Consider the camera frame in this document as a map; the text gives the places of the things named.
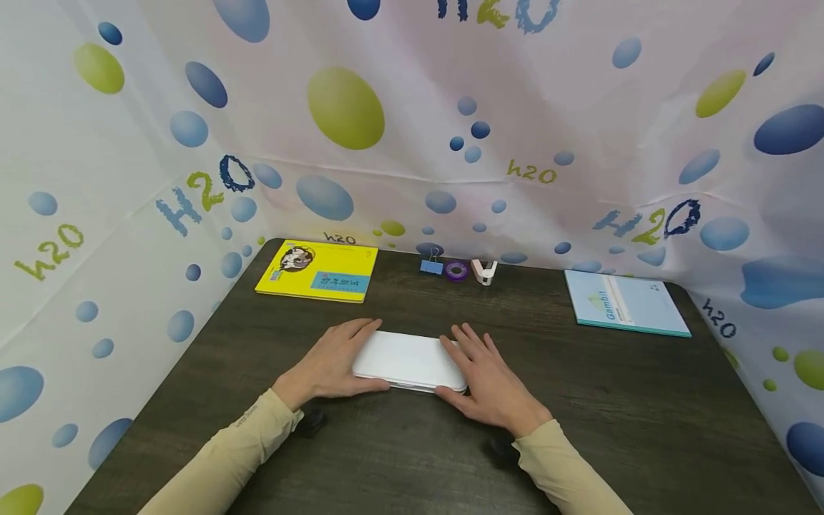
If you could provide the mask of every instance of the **dark wood tabletop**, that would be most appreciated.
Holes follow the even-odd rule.
[[[636,515],[819,513],[686,292],[667,285],[691,339],[575,322],[563,273],[499,265],[493,284],[419,272],[381,251],[364,304],[259,295],[269,241],[70,513],[136,513],[330,325],[438,336],[470,322],[560,421]],[[518,469],[495,468],[494,431],[430,394],[315,400],[328,422],[290,437],[230,513],[556,513]]]

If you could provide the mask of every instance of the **beige sleeve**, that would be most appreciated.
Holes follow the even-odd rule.
[[[293,413],[267,390],[237,421],[221,429],[140,511],[141,515],[225,513],[246,482],[295,430]]]
[[[513,443],[518,465],[564,515],[632,515],[610,485],[578,454],[557,420]]]

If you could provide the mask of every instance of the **blue binder clip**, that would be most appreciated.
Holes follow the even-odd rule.
[[[429,251],[429,259],[420,261],[420,271],[427,274],[443,274],[443,263],[438,263],[438,249],[433,247]]]

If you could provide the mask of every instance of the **light blue notebook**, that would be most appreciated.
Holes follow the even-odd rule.
[[[661,281],[564,270],[579,324],[692,336]]]

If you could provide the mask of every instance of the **book cover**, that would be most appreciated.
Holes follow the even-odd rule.
[[[692,336],[661,281],[575,270],[564,275],[579,324]]]
[[[286,240],[255,291],[361,303],[376,257],[374,247]]]

